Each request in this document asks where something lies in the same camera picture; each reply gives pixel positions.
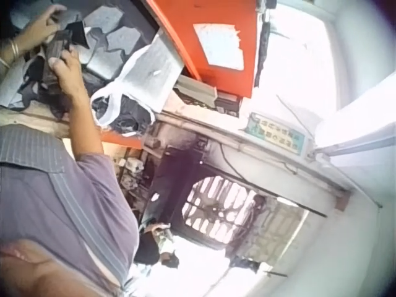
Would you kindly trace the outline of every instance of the hand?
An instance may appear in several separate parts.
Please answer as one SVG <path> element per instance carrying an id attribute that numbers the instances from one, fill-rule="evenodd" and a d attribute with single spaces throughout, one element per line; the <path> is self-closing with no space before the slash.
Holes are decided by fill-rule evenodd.
<path id="1" fill-rule="evenodd" d="M 88 97 L 87 89 L 82 80 L 79 53 L 74 47 L 71 46 L 70 51 L 62 51 L 61 59 L 50 58 L 48 64 L 58 77 L 62 91 L 72 101 L 81 101 L 81 98 Z"/>
<path id="2" fill-rule="evenodd" d="M 42 44 L 48 37 L 55 34 L 59 30 L 59 25 L 51 19 L 54 13 L 65 11 L 66 7 L 60 4 L 49 6 L 47 10 L 22 31 L 15 38 L 15 42 L 19 47 L 21 54 L 34 49 L 34 47 Z"/>
<path id="3" fill-rule="evenodd" d="M 171 228 L 170 224 L 165 224 L 165 223 L 157 223 L 157 224 L 153 224 L 153 225 L 149 225 L 148 227 L 146 227 L 146 229 L 144 230 L 144 233 L 146 232 L 154 232 L 158 229 L 168 229 Z"/>

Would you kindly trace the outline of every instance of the sign with text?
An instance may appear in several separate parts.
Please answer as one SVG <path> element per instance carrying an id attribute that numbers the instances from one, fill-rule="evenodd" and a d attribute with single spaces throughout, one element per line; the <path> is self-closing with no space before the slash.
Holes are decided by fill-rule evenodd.
<path id="1" fill-rule="evenodd" d="M 245 132 L 291 153 L 301 155 L 305 135 L 276 121 L 251 113 Z"/>

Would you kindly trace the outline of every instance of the bracelet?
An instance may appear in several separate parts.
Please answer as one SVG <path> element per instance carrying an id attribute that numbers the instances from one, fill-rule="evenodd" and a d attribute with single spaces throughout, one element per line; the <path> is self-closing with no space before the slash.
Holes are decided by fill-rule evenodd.
<path id="1" fill-rule="evenodd" d="M 8 63 L 5 62 L 5 60 L 3 60 L 2 58 L 0 58 L 0 63 L 3 64 L 7 69 L 10 69 L 10 65 L 8 65 Z"/>
<path id="2" fill-rule="evenodd" d="M 19 47 L 18 45 L 15 43 L 14 40 L 10 39 L 10 44 L 12 46 L 12 52 L 14 53 L 14 59 L 18 59 L 19 58 Z"/>

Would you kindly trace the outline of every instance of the man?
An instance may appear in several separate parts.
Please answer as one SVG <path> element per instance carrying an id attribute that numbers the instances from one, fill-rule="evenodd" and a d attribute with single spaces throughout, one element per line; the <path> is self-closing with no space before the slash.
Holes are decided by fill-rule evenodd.
<path id="1" fill-rule="evenodd" d="M 51 16 L 64 9 L 51 6 L 1 48 L 1 77 L 58 29 Z M 77 51 L 49 65 L 71 101 L 75 161 L 51 135 L 0 127 L 0 295 L 116 296 L 129 283 L 137 221 L 103 154 Z"/>
<path id="2" fill-rule="evenodd" d="M 179 258 L 174 252 L 162 251 L 166 240 L 165 230 L 169 225 L 151 224 L 143 231 L 139 240 L 139 247 L 135 255 L 135 263 L 151 267 L 160 262 L 169 268 L 179 267 Z"/>

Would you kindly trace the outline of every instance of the electrical wire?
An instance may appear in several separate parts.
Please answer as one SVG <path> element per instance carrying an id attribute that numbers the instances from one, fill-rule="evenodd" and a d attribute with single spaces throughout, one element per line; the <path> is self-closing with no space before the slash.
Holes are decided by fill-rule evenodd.
<path id="1" fill-rule="evenodd" d="M 227 165 L 228 165 L 228 166 L 236 173 L 236 175 L 238 175 L 244 182 L 250 184 L 250 182 L 249 182 L 246 178 L 244 178 L 243 175 L 242 175 L 241 173 L 239 173 L 239 171 L 236 170 L 235 167 L 234 167 L 234 166 L 230 163 L 230 161 L 227 159 L 227 157 L 225 156 L 225 153 L 224 153 L 223 144 L 222 144 L 221 142 L 219 142 L 218 144 L 219 144 L 219 146 L 220 146 L 220 151 L 222 152 L 222 156 L 223 156 L 223 159 L 224 159 L 225 163 L 227 163 Z M 272 160 L 272 161 L 277 162 L 277 163 L 281 163 L 288 171 L 290 171 L 290 173 L 291 173 L 292 175 L 297 175 L 297 174 L 298 174 L 298 168 L 296 168 L 295 170 L 293 170 L 293 169 L 291 169 L 291 168 L 289 167 L 289 164 L 287 164 L 287 163 L 284 162 L 284 161 L 276 160 L 276 159 L 273 159 L 273 158 L 269 158 L 269 160 Z"/>
<path id="2" fill-rule="evenodd" d="M 275 96 L 278 98 L 279 102 L 295 117 L 299 124 L 302 125 L 302 127 L 307 131 L 309 136 L 311 136 L 312 139 L 315 140 L 314 134 L 308 129 L 308 127 L 302 122 L 302 120 L 299 119 L 298 115 L 290 108 L 290 106 L 288 106 L 287 103 L 279 97 L 279 95 L 275 94 Z"/>
<path id="3" fill-rule="evenodd" d="M 277 94 L 275 94 L 275 95 L 279 99 L 279 102 L 295 117 L 295 119 L 300 123 L 300 125 L 302 125 L 304 127 L 306 132 L 312 137 L 313 141 L 315 142 L 314 134 L 308 129 L 308 127 L 302 122 L 302 120 L 300 120 L 298 115 Z M 366 198 L 368 198 L 379 209 L 382 208 L 382 204 L 380 204 L 378 201 L 376 201 L 374 198 L 372 198 L 369 194 L 367 194 L 367 192 L 356 181 L 354 181 L 351 177 L 349 177 L 346 173 L 344 173 L 340 168 L 335 166 L 330 161 L 326 161 L 326 165 L 329 165 L 331 168 L 333 168 L 339 175 L 341 175 L 349 183 L 351 183 L 360 193 L 362 193 L 362 195 L 364 195 Z"/>
<path id="4" fill-rule="evenodd" d="M 245 182 L 247 182 L 247 183 L 250 184 L 250 182 L 249 182 L 246 178 L 244 178 L 243 175 L 242 175 L 241 173 L 239 173 L 238 170 L 235 169 L 235 167 L 230 163 L 230 161 L 228 161 L 227 157 L 226 157 L 225 154 L 224 154 L 223 144 L 221 144 L 221 143 L 218 143 L 218 144 L 220 145 L 220 151 L 222 152 L 222 156 L 223 156 L 223 159 L 224 159 L 225 163 L 227 163 L 227 165 L 228 165 L 228 166 L 236 173 L 236 175 L 238 175 L 243 181 L 245 181 Z"/>

